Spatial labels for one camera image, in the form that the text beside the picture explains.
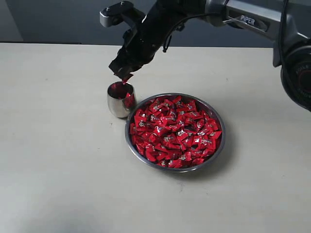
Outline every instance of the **stainless steel bowl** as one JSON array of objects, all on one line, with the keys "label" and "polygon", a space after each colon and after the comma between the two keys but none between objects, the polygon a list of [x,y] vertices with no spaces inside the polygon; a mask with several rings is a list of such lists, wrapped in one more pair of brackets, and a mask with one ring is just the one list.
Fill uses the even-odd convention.
[{"label": "stainless steel bowl", "polygon": [[[163,98],[163,99],[173,100],[177,96],[181,96],[184,102],[195,100],[196,104],[200,108],[200,110],[206,111],[210,118],[215,119],[218,122],[218,124],[221,126],[221,130],[223,131],[223,133],[221,135],[221,139],[220,139],[221,140],[220,145],[219,145],[218,149],[215,151],[215,153],[212,156],[210,156],[209,159],[207,159],[204,163],[197,165],[197,166],[189,167],[189,168],[168,168],[168,167],[158,166],[157,164],[150,162],[149,160],[147,160],[146,158],[144,158],[143,156],[141,156],[138,153],[135,146],[132,144],[132,139],[131,139],[131,135],[130,135],[130,125],[131,125],[131,123],[134,122],[134,115],[138,109],[145,109],[146,106],[150,103],[150,101],[155,99],[155,98]],[[129,145],[131,151],[134,153],[134,155],[136,155],[136,157],[138,157],[145,164],[152,166],[154,168],[163,170],[163,171],[188,172],[188,171],[194,171],[194,170],[197,170],[199,168],[202,168],[202,167],[206,166],[207,164],[210,164],[216,157],[218,157],[218,155],[221,153],[221,151],[225,145],[225,125],[224,125],[223,120],[219,116],[219,114],[215,111],[215,109],[213,109],[206,102],[204,102],[204,101],[202,101],[196,97],[185,95],[185,94],[166,93],[166,94],[159,94],[159,95],[152,96],[152,97],[142,101],[141,103],[139,103],[136,106],[136,108],[133,110],[133,112],[129,115],[128,120],[126,122],[125,138],[126,138],[126,142],[128,143],[128,145]]]}]

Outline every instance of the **red candy wrapper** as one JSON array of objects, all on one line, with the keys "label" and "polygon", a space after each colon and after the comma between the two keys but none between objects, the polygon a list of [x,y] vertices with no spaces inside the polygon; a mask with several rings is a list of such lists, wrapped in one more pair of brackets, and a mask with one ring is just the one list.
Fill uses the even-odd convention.
[{"label": "red candy wrapper", "polygon": [[185,168],[202,164],[220,144],[218,122],[194,100],[151,100],[137,110],[130,135],[137,151],[162,167]]}]

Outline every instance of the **stainless steel cup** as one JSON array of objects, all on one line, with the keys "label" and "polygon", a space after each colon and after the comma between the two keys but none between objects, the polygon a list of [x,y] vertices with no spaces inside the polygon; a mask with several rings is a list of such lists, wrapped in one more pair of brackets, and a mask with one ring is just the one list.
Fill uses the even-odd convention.
[{"label": "stainless steel cup", "polygon": [[122,82],[111,84],[107,91],[107,101],[109,110],[114,116],[128,117],[137,104],[134,87]]}]

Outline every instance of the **table surface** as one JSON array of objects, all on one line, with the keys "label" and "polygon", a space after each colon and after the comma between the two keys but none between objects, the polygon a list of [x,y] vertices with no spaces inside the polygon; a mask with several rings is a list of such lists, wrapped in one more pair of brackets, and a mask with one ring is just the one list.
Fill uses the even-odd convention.
[{"label": "table surface", "polygon": [[129,150],[106,103],[118,49],[0,44],[0,232],[311,232],[311,115],[271,49],[170,48],[132,78],[138,100],[185,93],[222,116],[222,154],[186,174]]}]

